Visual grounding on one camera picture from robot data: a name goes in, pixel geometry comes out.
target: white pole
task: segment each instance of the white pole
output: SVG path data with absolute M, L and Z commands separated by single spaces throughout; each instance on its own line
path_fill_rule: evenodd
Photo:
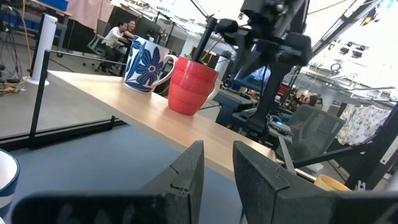
M 226 68 L 228 67 L 229 60 L 222 56 L 219 57 L 215 70 L 218 72 L 218 79 L 221 80 L 224 77 Z
M 50 15 L 44 15 L 43 27 L 42 32 L 40 34 L 39 39 L 39 46 L 37 47 L 36 51 L 36 60 L 35 60 L 35 67 L 33 68 L 32 77 L 27 79 L 27 82 L 38 85 L 40 80 L 40 74 L 42 71 L 43 65 L 43 57 L 44 52 L 47 49 L 51 50 L 52 42 L 54 41 L 55 36 L 55 29 L 57 25 L 55 24 L 58 21 L 56 17 Z

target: floral fabric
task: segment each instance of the floral fabric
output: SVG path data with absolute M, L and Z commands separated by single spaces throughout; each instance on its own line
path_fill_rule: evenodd
M 361 144 L 376 132 L 390 112 L 373 105 L 368 107 L 347 105 L 340 116 L 346 123 L 336 135 L 338 142 L 351 146 Z

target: mug handle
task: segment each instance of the mug handle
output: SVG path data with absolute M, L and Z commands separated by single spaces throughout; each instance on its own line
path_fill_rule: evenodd
M 162 84 L 163 82 L 166 82 L 166 81 L 172 76 L 173 70 L 174 70 L 174 67 L 175 67 L 175 64 L 177 63 L 177 57 L 174 56 L 174 55 L 166 55 L 166 56 L 163 58 L 163 63 L 166 64 L 167 61 L 168 61 L 169 59 L 173 59 L 173 61 L 174 61 L 173 67 L 172 67 L 172 69 L 170 70 L 169 74 L 167 74 L 167 75 L 166 75 L 165 77 L 163 77 L 162 79 L 157 80 L 157 81 L 155 81 L 154 83 L 152 83 L 151 87 L 155 87 L 155 86 L 158 86 L 158 85 Z
M 210 93 L 210 95 L 207 97 L 206 101 L 212 100 L 214 97 L 216 97 L 216 95 L 218 94 L 218 92 L 220 91 L 220 85 L 221 82 L 219 79 L 216 79 L 216 83 L 214 84 L 214 89 L 213 91 Z

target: wooden table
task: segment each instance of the wooden table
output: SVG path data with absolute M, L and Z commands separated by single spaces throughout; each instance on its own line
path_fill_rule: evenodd
M 205 164 L 234 179 L 233 142 L 242 141 L 256 151 L 275 160 L 269 148 L 233 132 L 199 114 L 186 116 L 167 106 L 167 99 L 155 93 L 143 94 L 124 86 L 123 78 L 49 71 L 48 80 L 79 98 L 115 115 L 143 132 L 183 152 L 193 142 L 203 140 Z

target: blue flower pattern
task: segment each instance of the blue flower pattern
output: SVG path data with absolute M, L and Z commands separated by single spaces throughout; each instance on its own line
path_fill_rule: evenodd
M 153 51 L 147 50 L 147 41 L 141 43 L 138 38 L 140 37 L 135 36 L 131 45 L 126 66 L 126 84 L 137 90 L 150 92 L 151 85 L 159 78 L 164 63 L 158 47 L 154 47 Z
M 157 80 L 163 68 L 163 62 L 159 61 L 160 51 L 158 47 L 155 47 L 153 57 L 150 56 L 149 50 L 144 49 L 142 56 L 143 64 L 139 64 L 136 70 L 138 74 L 141 74 L 137 78 L 137 82 L 141 85 L 151 86 Z
M 127 62 L 127 67 L 126 67 L 126 72 L 127 72 L 127 77 L 126 77 L 126 79 L 127 79 L 127 80 L 128 80 L 128 79 L 133 75 L 133 73 L 134 73 L 134 72 L 130 71 L 130 68 L 134 67 L 134 66 L 132 66 L 132 65 L 134 65 L 134 64 L 136 63 L 136 60 L 137 60 L 138 56 L 140 56 L 140 55 L 136 55 L 136 56 L 134 57 L 133 62 L 131 63 L 132 53 L 133 53 L 134 49 L 141 50 L 141 48 L 142 48 L 141 43 L 138 41 L 138 37 L 135 36 L 135 37 L 134 37 L 134 40 L 132 41 L 132 46 L 131 46 L 131 49 L 130 49 L 130 52 L 129 52 L 129 58 L 130 58 L 130 59 L 129 59 L 129 61 Z

